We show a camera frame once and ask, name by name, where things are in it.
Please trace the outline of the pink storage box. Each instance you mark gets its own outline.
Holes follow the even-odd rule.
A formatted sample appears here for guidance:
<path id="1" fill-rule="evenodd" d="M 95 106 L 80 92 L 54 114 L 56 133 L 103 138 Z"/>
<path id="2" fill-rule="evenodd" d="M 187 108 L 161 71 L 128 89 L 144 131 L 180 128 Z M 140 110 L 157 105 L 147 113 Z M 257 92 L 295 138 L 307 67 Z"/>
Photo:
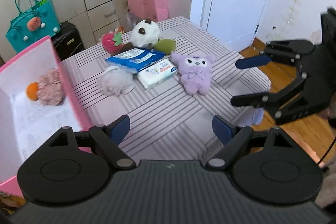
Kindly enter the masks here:
<path id="1" fill-rule="evenodd" d="M 64 101 L 44 106 L 26 95 L 29 84 L 50 69 L 58 69 Z M 86 131 L 92 126 L 80 106 L 50 37 L 46 36 L 1 66 L 1 191 L 21 196 L 19 167 L 63 126 Z"/>

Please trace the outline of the striped pink table cloth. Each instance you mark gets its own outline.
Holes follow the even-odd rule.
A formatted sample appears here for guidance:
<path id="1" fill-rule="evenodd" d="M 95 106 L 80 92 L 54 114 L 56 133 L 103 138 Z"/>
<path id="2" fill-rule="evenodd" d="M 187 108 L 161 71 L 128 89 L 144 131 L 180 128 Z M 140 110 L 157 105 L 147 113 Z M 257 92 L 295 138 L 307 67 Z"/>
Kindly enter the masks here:
<path id="1" fill-rule="evenodd" d="M 212 129 L 219 115 L 233 124 L 255 125 L 263 110 L 233 107 L 233 96 L 268 92 L 271 82 L 257 68 L 237 69 L 240 55 L 207 31 L 179 16 L 159 23 L 164 38 L 176 42 L 183 55 L 215 56 L 210 91 L 201 96 L 186 94 L 179 77 L 150 90 L 140 83 L 128 94 L 108 97 L 98 88 L 97 77 L 107 67 L 108 52 L 97 44 L 63 61 L 74 94 L 93 124 L 109 124 L 126 114 L 130 132 L 120 144 L 133 160 L 207 160 L 222 144 Z"/>

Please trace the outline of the white tissue pack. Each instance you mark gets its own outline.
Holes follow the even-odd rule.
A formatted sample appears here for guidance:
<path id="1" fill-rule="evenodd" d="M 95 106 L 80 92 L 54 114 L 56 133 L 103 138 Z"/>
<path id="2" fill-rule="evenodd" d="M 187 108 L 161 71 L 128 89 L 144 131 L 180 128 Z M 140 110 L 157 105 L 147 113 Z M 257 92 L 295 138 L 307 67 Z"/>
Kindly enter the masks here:
<path id="1" fill-rule="evenodd" d="M 177 67 L 169 59 L 163 59 L 137 73 L 137 79 L 144 89 L 149 90 L 177 74 Z"/>

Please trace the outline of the white mesh bath puff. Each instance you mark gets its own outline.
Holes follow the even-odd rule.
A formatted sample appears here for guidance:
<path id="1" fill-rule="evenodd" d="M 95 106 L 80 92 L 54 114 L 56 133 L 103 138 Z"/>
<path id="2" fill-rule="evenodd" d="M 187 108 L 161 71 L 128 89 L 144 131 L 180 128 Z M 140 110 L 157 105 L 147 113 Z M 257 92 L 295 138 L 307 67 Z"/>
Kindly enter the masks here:
<path id="1" fill-rule="evenodd" d="M 128 94 L 134 89 L 133 74 L 118 66 L 108 67 L 97 78 L 99 91 L 106 96 Z"/>

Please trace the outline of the teal felt tote bag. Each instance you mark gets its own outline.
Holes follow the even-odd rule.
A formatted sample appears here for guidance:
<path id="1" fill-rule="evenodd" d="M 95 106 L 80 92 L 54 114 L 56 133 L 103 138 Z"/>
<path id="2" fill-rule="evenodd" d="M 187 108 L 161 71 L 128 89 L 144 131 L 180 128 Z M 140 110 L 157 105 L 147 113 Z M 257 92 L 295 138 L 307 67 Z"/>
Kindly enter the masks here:
<path id="1" fill-rule="evenodd" d="M 10 22 L 6 38 L 19 53 L 45 36 L 54 36 L 60 31 L 60 23 L 52 0 L 34 0 L 30 9 L 22 12 L 14 0 L 19 15 Z"/>

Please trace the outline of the white round plush toy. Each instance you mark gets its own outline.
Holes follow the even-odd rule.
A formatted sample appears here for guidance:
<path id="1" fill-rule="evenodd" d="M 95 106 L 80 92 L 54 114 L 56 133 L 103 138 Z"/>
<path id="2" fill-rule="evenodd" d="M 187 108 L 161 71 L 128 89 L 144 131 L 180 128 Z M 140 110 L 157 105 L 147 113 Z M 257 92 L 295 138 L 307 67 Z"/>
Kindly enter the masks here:
<path id="1" fill-rule="evenodd" d="M 129 41 L 136 48 L 153 48 L 161 38 L 159 26 L 151 19 L 142 20 L 131 31 Z"/>

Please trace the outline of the red strawberry plush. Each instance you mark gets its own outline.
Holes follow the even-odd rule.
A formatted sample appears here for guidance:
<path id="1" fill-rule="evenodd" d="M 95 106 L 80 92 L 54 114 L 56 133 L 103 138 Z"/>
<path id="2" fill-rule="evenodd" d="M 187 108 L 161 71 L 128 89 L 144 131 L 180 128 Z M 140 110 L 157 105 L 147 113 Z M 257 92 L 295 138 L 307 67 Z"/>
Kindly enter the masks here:
<path id="1" fill-rule="evenodd" d="M 102 46 L 109 53 L 118 53 L 123 47 L 122 32 L 108 32 L 101 37 Z"/>

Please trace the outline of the black suitcase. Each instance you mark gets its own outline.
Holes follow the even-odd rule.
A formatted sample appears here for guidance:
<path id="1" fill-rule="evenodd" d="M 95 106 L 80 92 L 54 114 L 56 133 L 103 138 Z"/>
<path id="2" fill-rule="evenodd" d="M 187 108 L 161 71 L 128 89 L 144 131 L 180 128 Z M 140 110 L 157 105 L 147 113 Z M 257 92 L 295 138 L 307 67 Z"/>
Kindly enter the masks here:
<path id="1" fill-rule="evenodd" d="M 60 24 L 60 31 L 51 40 L 61 61 L 84 50 L 78 29 L 68 21 Z"/>

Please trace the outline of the blue wet wipes pack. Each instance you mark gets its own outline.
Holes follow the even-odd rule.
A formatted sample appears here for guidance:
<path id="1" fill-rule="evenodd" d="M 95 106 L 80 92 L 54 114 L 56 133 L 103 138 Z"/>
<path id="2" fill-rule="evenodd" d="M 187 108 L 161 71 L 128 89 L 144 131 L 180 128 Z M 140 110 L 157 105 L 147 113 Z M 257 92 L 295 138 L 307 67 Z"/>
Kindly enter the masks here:
<path id="1" fill-rule="evenodd" d="M 106 62 L 136 74 L 164 57 L 165 54 L 160 51 L 133 48 L 107 58 Z"/>

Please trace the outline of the purple Kuromi plush toy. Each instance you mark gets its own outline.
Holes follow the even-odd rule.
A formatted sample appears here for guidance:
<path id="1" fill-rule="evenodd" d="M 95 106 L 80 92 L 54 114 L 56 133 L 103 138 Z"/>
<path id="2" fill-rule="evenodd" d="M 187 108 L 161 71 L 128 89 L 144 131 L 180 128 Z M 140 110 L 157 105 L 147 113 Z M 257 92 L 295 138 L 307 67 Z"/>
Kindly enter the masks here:
<path id="1" fill-rule="evenodd" d="M 204 96 L 209 92 L 215 55 L 181 55 L 172 51 L 170 57 L 187 94 Z"/>

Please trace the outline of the orange sponge ball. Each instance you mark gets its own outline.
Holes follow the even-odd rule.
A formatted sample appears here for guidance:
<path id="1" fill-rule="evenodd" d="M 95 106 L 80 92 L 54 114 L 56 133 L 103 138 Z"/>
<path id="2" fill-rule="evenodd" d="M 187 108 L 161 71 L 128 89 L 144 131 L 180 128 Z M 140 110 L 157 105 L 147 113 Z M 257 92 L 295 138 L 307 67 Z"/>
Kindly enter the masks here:
<path id="1" fill-rule="evenodd" d="M 32 101 L 37 101 L 38 100 L 38 95 L 37 95 L 38 89 L 39 89 L 39 86 L 37 82 L 30 83 L 26 88 L 27 98 Z"/>

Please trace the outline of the green makeup sponge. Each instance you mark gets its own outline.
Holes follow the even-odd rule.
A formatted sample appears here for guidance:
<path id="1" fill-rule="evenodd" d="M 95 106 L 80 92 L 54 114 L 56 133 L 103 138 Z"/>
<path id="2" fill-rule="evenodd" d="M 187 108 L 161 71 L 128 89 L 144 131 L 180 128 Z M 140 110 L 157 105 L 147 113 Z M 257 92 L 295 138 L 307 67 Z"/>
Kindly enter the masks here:
<path id="1" fill-rule="evenodd" d="M 176 42 L 173 39 L 161 39 L 154 45 L 154 49 L 165 55 L 170 55 L 176 50 Z"/>

